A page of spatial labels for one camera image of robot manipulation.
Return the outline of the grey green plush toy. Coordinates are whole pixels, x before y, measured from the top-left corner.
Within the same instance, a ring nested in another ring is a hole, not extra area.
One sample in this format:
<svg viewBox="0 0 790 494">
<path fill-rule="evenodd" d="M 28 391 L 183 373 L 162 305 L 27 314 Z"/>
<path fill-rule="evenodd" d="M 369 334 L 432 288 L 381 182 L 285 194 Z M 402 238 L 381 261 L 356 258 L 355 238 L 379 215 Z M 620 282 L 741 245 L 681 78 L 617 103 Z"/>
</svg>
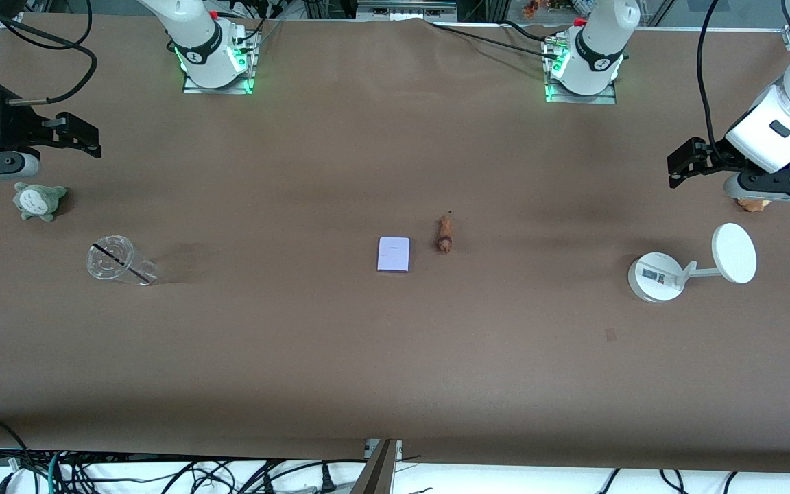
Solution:
<svg viewBox="0 0 790 494">
<path fill-rule="evenodd" d="M 68 194 L 66 187 L 44 187 L 44 185 L 16 182 L 12 202 L 23 221 L 37 217 L 52 222 L 60 201 Z"/>
</svg>

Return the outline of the silver metal frame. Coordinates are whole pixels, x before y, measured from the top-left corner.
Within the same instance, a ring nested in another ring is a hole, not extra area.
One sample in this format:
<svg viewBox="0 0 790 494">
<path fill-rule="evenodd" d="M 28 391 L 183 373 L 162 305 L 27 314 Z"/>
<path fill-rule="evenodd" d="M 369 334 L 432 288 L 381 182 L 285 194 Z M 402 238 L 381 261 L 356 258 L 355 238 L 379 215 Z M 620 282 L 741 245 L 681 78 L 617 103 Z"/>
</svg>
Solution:
<svg viewBox="0 0 790 494">
<path fill-rule="evenodd" d="M 357 20 L 458 22 L 457 0 L 357 0 Z"/>
</svg>

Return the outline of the clear plastic cup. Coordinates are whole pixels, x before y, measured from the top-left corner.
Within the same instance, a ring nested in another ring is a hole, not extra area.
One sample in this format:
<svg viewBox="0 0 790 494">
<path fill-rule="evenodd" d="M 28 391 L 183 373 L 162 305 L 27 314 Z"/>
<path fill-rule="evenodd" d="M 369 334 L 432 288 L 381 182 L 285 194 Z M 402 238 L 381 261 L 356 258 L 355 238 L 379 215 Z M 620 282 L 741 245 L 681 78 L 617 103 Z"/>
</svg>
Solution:
<svg viewBox="0 0 790 494">
<path fill-rule="evenodd" d="M 158 280 L 156 264 L 122 235 L 102 237 L 91 244 L 86 268 L 92 277 L 101 281 L 151 285 Z"/>
</svg>

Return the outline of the black straw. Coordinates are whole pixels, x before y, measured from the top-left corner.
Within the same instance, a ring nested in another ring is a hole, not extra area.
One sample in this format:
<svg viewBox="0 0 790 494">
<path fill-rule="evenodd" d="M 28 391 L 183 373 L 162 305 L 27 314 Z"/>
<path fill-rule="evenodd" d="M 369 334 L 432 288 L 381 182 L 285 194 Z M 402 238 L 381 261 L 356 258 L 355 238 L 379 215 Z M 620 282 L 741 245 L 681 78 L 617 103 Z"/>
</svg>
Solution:
<svg viewBox="0 0 790 494">
<path fill-rule="evenodd" d="M 121 281 L 134 285 L 150 285 L 151 279 L 98 243 L 92 244 L 96 257 L 88 257 L 88 272 L 103 281 Z"/>
</svg>

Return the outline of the white round phone stand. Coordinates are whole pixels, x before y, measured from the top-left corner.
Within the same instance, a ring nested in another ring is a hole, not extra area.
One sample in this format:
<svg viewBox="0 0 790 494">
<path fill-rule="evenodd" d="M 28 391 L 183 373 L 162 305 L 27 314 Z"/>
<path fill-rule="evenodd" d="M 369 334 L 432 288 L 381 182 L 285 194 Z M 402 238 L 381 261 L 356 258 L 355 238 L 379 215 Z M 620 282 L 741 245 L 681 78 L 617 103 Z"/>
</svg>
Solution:
<svg viewBox="0 0 790 494">
<path fill-rule="evenodd" d="M 681 266 L 674 257 L 659 251 L 634 260 L 627 281 L 634 295 L 647 303 L 666 303 L 677 299 L 690 279 L 721 277 L 733 284 L 752 281 L 758 271 L 755 243 L 745 228 L 737 223 L 718 226 L 711 237 L 715 266 L 700 268 L 696 261 Z"/>
</svg>

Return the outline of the aluminium profile beam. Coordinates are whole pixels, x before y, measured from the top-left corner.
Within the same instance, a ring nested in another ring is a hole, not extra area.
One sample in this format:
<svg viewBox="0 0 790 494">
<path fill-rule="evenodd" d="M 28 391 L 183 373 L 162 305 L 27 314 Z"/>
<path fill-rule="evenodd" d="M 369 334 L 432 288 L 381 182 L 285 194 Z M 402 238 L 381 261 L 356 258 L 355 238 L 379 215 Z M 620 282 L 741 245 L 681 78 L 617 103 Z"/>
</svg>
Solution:
<svg viewBox="0 0 790 494">
<path fill-rule="evenodd" d="M 367 440 L 370 457 L 349 494 L 392 494 L 395 466 L 403 459 L 401 440 Z"/>
</svg>

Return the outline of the brown table cover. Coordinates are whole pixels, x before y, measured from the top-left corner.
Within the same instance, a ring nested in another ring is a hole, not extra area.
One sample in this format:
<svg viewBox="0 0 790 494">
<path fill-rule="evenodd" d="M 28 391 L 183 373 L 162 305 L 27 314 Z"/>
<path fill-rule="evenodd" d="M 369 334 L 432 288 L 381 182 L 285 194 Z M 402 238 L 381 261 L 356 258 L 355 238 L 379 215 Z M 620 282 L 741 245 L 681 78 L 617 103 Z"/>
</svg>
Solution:
<svg viewBox="0 0 790 494">
<path fill-rule="evenodd" d="M 668 187 L 696 40 L 637 32 L 614 106 L 556 104 L 536 57 L 421 20 L 285 21 L 253 94 L 186 95 L 156 19 L 98 16 L 60 110 L 103 156 L 42 151 L 50 223 L 0 182 L 0 420 L 43 449 L 790 471 L 790 203 Z M 724 223 L 752 281 L 634 295 L 649 252 L 714 267 Z M 92 277 L 109 235 L 157 282 Z"/>
</svg>

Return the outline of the white phone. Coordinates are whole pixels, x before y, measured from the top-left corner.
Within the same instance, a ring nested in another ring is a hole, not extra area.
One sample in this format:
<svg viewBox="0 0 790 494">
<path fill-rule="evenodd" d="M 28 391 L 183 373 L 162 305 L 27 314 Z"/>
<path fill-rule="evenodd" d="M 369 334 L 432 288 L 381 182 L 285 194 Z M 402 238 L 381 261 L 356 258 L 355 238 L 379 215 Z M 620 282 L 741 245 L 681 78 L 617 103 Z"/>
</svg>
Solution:
<svg viewBox="0 0 790 494">
<path fill-rule="evenodd" d="M 406 273 L 410 271 L 411 239 L 380 237 L 377 241 L 376 271 Z"/>
</svg>

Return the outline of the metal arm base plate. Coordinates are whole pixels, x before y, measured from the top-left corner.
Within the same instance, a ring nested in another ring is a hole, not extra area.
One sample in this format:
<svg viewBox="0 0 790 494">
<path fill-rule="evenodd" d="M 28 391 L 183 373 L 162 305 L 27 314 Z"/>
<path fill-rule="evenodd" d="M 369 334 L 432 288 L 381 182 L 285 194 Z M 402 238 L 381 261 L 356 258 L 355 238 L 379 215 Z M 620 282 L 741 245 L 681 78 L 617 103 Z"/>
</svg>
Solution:
<svg viewBox="0 0 790 494">
<path fill-rule="evenodd" d="M 259 56 L 258 34 L 232 24 L 222 30 L 222 41 L 205 57 L 176 46 L 187 94 L 250 95 Z"/>
<path fill-rule="evenodd" d="M 566 59 L 566 40 L 564 37 L 547 36 L 540 42 L 540 50 L 543 54 L 555 54 L 555 60 L 545 60 L 544 69 L 544 93 L 545 100 L 549 103 L 570 103 L 570 104 L 615 104 L 617 102 L 617 91 L 614 82 L 610 81 L 605 90 L 596 95 L 580 95 L 568 90 L 560 80 L 555 78 L 553 71 L 560 68 L 561 61 Z"/>
</svg>

